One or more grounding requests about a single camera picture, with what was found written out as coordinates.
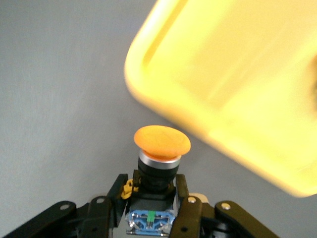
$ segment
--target gray surface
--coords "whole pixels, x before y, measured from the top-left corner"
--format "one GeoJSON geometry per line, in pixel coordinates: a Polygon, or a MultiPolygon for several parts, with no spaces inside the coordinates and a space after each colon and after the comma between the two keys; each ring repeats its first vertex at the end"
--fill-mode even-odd
{"type": "MultiPolygon", "coordinates": [[[[126,53],[153,4],[0,2],[0,237],[58,201],[81,206],[106,193],[137,166],[134,132],[171,125],[124,84],[126,53]]],[[[317,237],[316,195],[291,197],[190,139],[179,171],[190,191],[239,203],[281,237],[317,237]]]]}

